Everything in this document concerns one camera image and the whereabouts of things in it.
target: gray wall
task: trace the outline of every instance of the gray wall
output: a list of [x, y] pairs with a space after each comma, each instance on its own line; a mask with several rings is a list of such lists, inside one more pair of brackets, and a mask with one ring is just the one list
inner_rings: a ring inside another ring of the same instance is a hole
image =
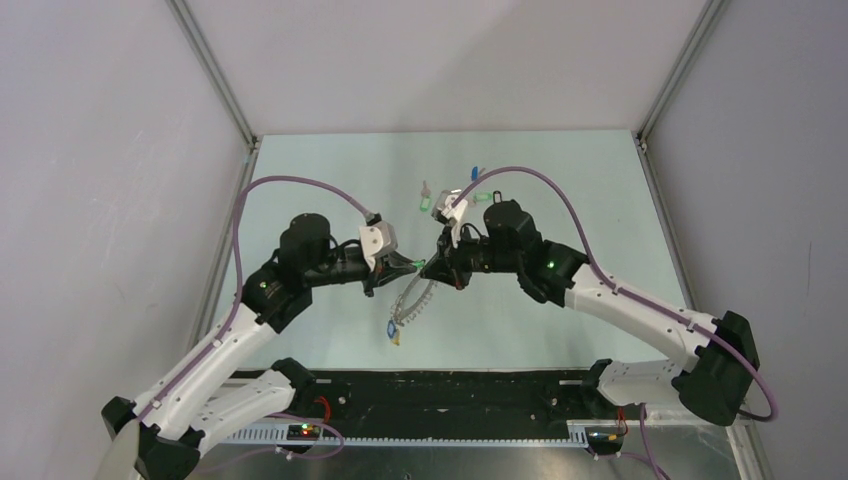
[[162, 0], [0, 6], [0, 478], [91, 478], [185, 352], [245, 152]]
[[846, 25], [842, 0], [730, 2], [649, 139], [700, 306], [753, 323], [780, 479], [845, 478]]

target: robotic arm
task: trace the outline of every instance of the robotic arm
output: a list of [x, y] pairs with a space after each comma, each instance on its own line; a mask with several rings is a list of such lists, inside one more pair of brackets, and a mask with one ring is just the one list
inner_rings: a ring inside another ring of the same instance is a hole
[[[617, 406], [682, 403], [709, 422], [733, 423], [752, 377], [719, 345], [695, 334], [693, 326], [725, 340], [758, 368], [747, 320], [733, 312], [718, 320], [643, 293], [634, 297], [638, 291], [621, 282], [610, 286], [599, 279], [587, 255], [543, 239], [517, 202], [500, 201], [497, 192], [495, 199], [484, 213], [488, 235], [477, 231], [472, 236], [476, 227], [463, 223], [464, 200], [448, 196], [437, 206], [434, 217], [445, 228], [436, 254], [420, 272], [423, 278], [462, 290], [475, 272], [512, 273], [535, 301], [592, 314], [668, 356], [636, 364], [596, 362], [580, 391], [598, 418]], [[326, 218], [296, 217], [282, 233], [280, 248], [244, 283], [232, 318], [216, 324], [150, 389], [134, 400], [115, 397], [103, 408], [113, 439], [130, 422], [138, 423], [135, 468], [144, 478], [186, 478], [206, 452], [235, 431], [312, 403], [308, 392], [315, 377], [292, 359], [276, 362], [232, 393], [209, 398], [244, 360], [312, 304], [313, 288], [362, 282], [364, 293], [372, 296], [374, 288], [416, 272], [410, 259], [396, 253], [394, 231], [379, 215], [360, 227], [358, 240], [334, 244]], [[670, 322], [648, 304], [678, 312], [691, 323]]]

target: white wall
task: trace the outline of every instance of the white wall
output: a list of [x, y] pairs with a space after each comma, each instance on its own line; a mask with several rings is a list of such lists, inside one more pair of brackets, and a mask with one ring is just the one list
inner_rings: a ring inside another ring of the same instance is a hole
[[649, 148], [708, 311], [752, 321], [779, 479], [845, 478], [848, 3], [730, 2]]
[[190, 2], [257, 133], [634, 130], [705, 3]]
[[0, 5], [0, 478], [91, 478], [184, 353], [245, 152], [165, 2]]

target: white table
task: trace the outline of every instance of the white table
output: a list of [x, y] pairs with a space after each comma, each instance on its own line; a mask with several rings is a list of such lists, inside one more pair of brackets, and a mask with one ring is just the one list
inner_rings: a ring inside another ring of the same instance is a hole
[[[601, 265], [618, 278], [675, 304], [683, 295], [657, 212], [628, 131], [398, 133], [265, 136], [253, 178], [299, 175], [331, 183], [391, 222], [399, 251], [427, 259], [441, 225], [419, 211], [422, 181], [434, 199], [464, 188], [474, 166], [535, 168], [569, 195]], [[500, 190], [533, 215], [545, 238], [582, 250], [560, 200], [544, 183], [521, 173], [481, 186]], [[489, 203], [471, 210], [481, 230]], [[245, 278], [267, 260], [290, 220], [304, 212], [326, 216], [339, 242], [357, 237], [362, 217], [331, 193], [288, 183], [251, 193], [240, 228]], [[594, 317], [539, 305], [514, 275], [474, 274], [458, 292], [436, 289], [418, 318], [389, 342], [389, 308], [411, 277], [366, 298], [359, 283], [313, 291], [314, 303], [245, 367], [293, 357], [308, 368], [587, 367], [599, 358], [644, 361], [662, 355]], [[230, 266], [218, 300], [226, 312], [235, 291]]]

